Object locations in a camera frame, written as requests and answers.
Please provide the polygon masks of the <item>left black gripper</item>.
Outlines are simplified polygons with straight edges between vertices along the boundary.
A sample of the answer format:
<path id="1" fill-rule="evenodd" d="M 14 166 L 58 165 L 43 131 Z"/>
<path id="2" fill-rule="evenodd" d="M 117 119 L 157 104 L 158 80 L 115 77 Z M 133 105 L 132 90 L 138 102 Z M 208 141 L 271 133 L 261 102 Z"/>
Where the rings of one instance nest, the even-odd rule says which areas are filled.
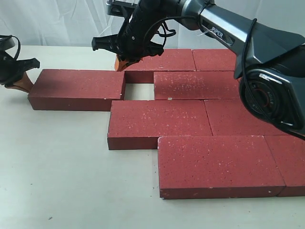
<path id="1" fill-rule="evenodd" d="M 0 84 L 7 86 L 7 89 L 30 93 L 33 82 L 26 71 L 34 68 L 40 68 L 36 58 L 15 60 L 5 51 L 0 52 Z"/>

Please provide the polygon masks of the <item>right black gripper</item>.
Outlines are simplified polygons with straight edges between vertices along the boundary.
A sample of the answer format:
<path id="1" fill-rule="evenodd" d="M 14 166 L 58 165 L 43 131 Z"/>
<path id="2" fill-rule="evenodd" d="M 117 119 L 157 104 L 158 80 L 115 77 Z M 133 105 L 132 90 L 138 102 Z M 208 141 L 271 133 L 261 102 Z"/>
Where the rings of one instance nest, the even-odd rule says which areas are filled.
<path id="1" fill-rule="evenodd" d="M 124 18 L 118 34 L 94 37 L 92 49 L 115 53 L 115 71 L 122 72 L 143 57 L 163 53 L 165 44 L 154 43 L 151 39 L 156 34 L 164 40 L 176 34 L 176 30 L 168 29 L 166 17 L 162 0 L 141 0 L 132 15 Z"/>

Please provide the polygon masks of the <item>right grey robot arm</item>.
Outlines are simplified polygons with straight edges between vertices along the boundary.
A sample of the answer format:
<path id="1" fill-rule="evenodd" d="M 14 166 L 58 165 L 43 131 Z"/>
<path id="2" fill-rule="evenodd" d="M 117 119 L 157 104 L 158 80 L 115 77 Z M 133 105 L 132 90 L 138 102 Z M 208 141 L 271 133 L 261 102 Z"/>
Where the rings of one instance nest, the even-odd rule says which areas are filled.
<path id="1" fill-rule="evenodd" d="M 93 50 L 116 54 L 117 71 L 147 56 L 162 55 L 164 45 L 152 41 L 159 29 L 174 36 L 166 22 L 216 39 L 236 55 L 234 78 L 239 96 L 256 118 L 286 134 L 305 137 L 305 39 L 221 8 L 212 0 L 141 0 L 136 4 L 109 0 L 108 14 L 123 17 L 117 34 L 94 37 Z"/>

